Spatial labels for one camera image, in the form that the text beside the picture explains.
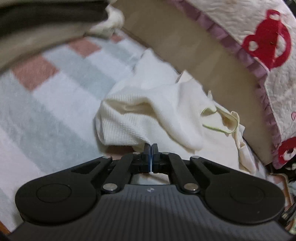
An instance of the plaid blanket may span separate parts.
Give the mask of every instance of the plaid blanket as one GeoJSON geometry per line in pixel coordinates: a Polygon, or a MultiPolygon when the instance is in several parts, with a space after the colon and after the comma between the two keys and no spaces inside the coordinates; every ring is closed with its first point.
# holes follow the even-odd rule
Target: plaid blanket
{"type": "Polygon", "coordinates": [[[111,40],[87,37],[0,76],[0,220],[10,231],[22,222],[14,203],[21,185],[106,153],[95,114],[143,51],[122,32],[111,40]]]}

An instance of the dark gray fabric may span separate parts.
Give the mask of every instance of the dark gray fabric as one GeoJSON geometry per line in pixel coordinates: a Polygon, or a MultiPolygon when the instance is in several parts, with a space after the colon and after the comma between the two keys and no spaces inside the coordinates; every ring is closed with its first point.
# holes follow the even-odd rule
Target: dark gray fabric
{"type": "Polygon", "coordinates": [[[107,19],[106,1],[25,3],[0,9],[0,38],[49,23],[101,22],[107,19]]]}
{"type": "Polygon", "coordinates": [[[32,54],[82,37],[108,18],[107,0],[0,1],[0,72],[32,54]]]}
{"type": "Polygon", "coordinates": [[[103,195],[84,217],[60,226],[25,222],[13,241],[285,241],[291,234],[275,221],[244,226],[212,214],[196,195],[180,193],[175,185],[125,185],[103,195]]]}

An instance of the metal rivet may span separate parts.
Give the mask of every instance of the metal rivet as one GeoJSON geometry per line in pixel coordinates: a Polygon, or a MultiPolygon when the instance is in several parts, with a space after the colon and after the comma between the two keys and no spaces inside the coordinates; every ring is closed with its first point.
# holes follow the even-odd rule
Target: metal rivet
{"type": "Polygon", "coordinates": [[[195,183],[186,183],[184,188],[188,191],[196,191],[198,189],[198,185],[195,183]]]}
{"type": "Polygon", "coordinates": [[[288,217],[288,214],[286,214],[286,213],[282,215],[282,218],[285,220],[287,219],[287,217],[288,217]]]}
{"type": "Polygon", "coordinates": [[[103,189],[107,191],[114,191],[117,189],[117,185],[115,183],[106,183],[103,185],[103,189]]]}

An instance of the white towel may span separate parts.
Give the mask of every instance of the white towel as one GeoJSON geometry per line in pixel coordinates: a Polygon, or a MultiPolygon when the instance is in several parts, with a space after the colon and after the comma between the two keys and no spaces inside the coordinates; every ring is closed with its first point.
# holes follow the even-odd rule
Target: white towel
{"type": "Polygon", "coordinates": [[[179,75],[150,49],[134,76],[113,87],[96,116],[98,137],[105,145],[131,145],[141,151],[144,143],[157,143],[161,152],[183,159],[198,155],[237,170],[240,154],[241,164],[254,173],[254,160],[238,127],[237,113],[215,103],[189,73],[179,75]]]}
{"type": "MultiPolygon", "coordinates": [[[[110,3],[116,2],[116,0],[109,0],[110,3]]],[[[108,5],[106,7],[106,11],[108,14],[108,19],[102,21],[95,26],[92,26],[87,32],[87,35],[110,38],[116,29],[120,29],[124,24],[124,15],[123,13],[108,5]]]]}

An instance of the bed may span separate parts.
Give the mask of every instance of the bed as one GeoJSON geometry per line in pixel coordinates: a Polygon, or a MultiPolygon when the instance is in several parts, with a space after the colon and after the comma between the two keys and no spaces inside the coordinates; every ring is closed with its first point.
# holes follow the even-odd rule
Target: bed
{"type": "MultiPolygon", "coordinates": [[[[246,127],[244,137],[255,151],[250,148],[255,175],[276,183],[285,193],[286,208],[290,207],[285,180],[270,177],[263,166],[272,161],[272,137],[254,94],[256,77],[175,7],[157,0],[118,0],[114,6],[125,15],[126,33],[118,31],[110,40],[78,38],[32,58],[20,56],[23,61],[9,65],[0,76],[0,220],[7,229],[12,231],[22,222],[14,195],[25,182],[104,154],[116,159],[132,151],[101,145],[94,116],[114,84],[131,77],[147,47],[179,72],[187,69],[217,102],[239,113],[246,127]]],[[[73,25],[67,39],[81,36],[89,26],[73,25]]],[[[56,36],[63,31],[52,29],[56,36]]],[[[134,181],[147,180],[167,183],[166,178],[150,174],[134,181]]]]}

